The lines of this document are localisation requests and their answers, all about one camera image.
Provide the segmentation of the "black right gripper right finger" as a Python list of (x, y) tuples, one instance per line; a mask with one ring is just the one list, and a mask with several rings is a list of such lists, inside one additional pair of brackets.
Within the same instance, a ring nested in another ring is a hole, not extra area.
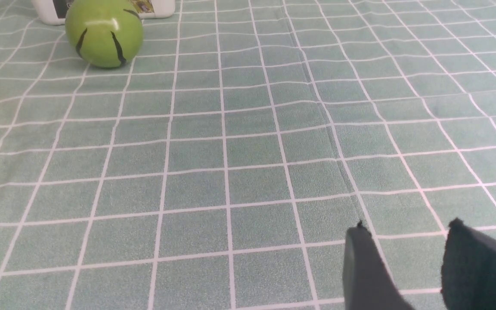
[(496, 239), (449, 223), (441, 266), (441, 295), (449, 310), (496, 310)]

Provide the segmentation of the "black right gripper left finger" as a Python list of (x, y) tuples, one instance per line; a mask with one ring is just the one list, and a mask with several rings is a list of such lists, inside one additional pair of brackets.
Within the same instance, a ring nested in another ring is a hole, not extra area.
[(413, 310), (393, 283), (362, 220), (346, 231), (343, 296), (347, 310)]

